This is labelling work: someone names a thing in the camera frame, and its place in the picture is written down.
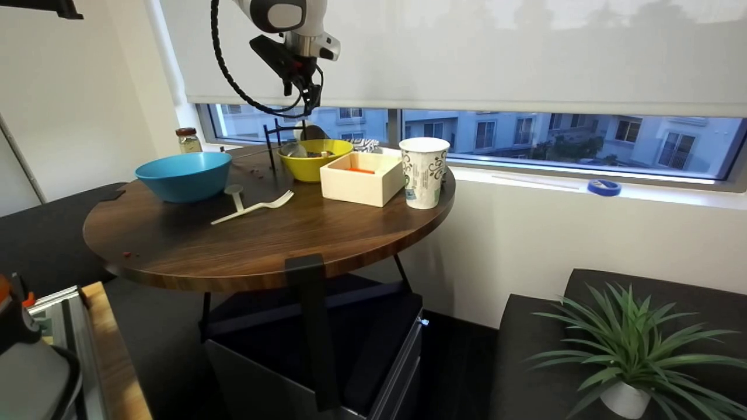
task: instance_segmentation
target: white wall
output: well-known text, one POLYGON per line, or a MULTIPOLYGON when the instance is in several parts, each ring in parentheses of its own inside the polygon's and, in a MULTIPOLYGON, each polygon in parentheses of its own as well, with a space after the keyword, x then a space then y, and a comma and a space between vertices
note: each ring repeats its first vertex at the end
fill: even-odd
POLYGON ((559 299, 572 268, 747 294, 747 199, 455 168, 448 219, 405 253, 427 309, 498 326, 510 294, 559 299))
POLYGON ((148 26, 111 16, 100 0, 78 0, 78 10, 84 22, 0 7, 0 115, 49 200, 133 180, 136 165, 156 157, 167 136, 173 142, 175 116, 163 96, 169 85, 152 71, 156 59, 142 57, 149 75, 141 77, 120 44, 120 26, 133 33, 148 26))
POLYGON ((41 197, 33 192, 31 180, 26 177, 21 161, 13 149, 13 137, 3 131, 0 116, 0 217, 21 213, 41 203, 41 197))

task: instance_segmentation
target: window blind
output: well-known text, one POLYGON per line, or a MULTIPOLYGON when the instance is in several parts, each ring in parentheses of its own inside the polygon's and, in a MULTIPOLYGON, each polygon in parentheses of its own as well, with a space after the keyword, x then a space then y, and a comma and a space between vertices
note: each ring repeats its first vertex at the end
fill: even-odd
MULTIPOLYGON (((217 71, 211 0, 161 0, 191 103, 240 103, 217 71)), ((261 103, 283 85, 247 42, 253 22, 222 0, 222 49, 261 103)), ((329 0, 341 39, 322 105, 747 115, 743 0, 329 0)))

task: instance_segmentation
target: round wooden table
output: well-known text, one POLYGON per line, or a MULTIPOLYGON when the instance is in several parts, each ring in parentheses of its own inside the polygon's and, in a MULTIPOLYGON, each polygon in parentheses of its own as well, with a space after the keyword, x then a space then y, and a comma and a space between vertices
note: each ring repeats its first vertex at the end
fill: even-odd
POLYGON ((268 171, 264 147, 233 155, 231 185, 246 205, 273 200, 286 190, 294 199, 278 210, 211 227, 233 213, 230 197, 197 205, 161 203, 142 182, 132 182, 117 200, 96 205, 84 221, 84 240, 114 273, 169 290, 253 292, 287 284, 289 259, 321 257, 327 277, 343 276, 418 242, 450 213, 453 172, 442 203, 411 210, 399 192, 372 207, 322 199, 321 185, 289 182, 268 171))

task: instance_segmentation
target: cabinet door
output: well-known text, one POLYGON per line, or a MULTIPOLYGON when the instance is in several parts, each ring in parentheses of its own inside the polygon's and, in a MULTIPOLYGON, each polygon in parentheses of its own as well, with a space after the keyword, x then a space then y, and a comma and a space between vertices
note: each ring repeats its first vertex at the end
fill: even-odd
POLYGON ((0 119, 0 217, 41 205, 19 157, 15 155, 8 127, 0 119))

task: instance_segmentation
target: cardboard box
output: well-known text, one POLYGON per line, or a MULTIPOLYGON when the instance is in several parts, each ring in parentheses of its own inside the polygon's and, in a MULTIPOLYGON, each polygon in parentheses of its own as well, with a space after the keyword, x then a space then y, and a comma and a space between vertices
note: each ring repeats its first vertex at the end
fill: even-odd
POLYGON ((322 197, 383 207, 405 187, 399 155, 354 151, 322 165, 322 197))

